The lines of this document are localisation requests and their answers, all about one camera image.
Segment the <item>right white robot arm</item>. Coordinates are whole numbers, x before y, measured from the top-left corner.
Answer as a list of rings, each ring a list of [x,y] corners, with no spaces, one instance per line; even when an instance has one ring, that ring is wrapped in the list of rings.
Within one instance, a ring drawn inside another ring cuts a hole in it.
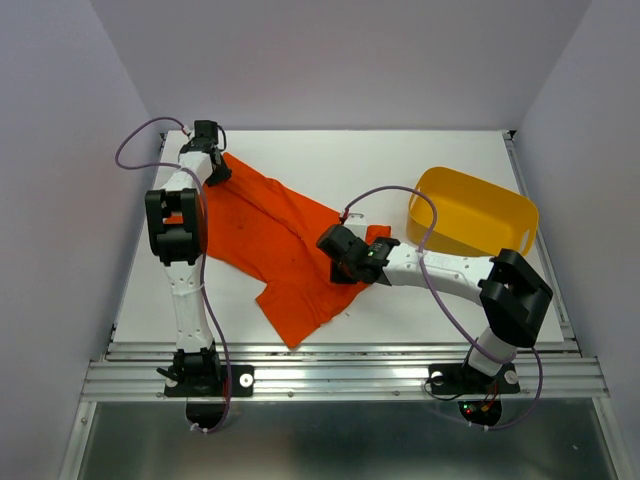
[[[463,257],[422,251],[389,237],[367,243],[341,224],[329,227],[316,246],[331,261],[333,283],[429,290],[471,345],[460,378],[472,390],[491,384],[519,349],[535,346],[553,299],[551,287],[515,250],[503,249],[495,257]],[[478,338],[464,332],[442,293],[483,309],[488,326]]]

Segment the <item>orange t shirt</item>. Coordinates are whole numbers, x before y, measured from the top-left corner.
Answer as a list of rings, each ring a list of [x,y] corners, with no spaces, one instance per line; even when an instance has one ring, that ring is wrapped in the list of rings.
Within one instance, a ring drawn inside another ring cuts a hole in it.
[[[230,179],[207,186],[204,253],[265,283],[256,302],[284,344],[293,349],[365,290],[335,284],[319,237],[337,211],[287,188],[226,154]]]

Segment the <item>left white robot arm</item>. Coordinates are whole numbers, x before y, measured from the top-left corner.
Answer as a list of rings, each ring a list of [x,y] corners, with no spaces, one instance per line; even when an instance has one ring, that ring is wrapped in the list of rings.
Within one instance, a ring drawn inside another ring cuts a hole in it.
[[[194,122],[180,148],[175,173],[145,194],[151,251],[163,265],[176,318],[176,353],[159,373],[167,396],[223,396],[228,373],[221,365],[206,312],[202,279],[208,248],[205,184],[230,177],[219,149],[219,124]]]

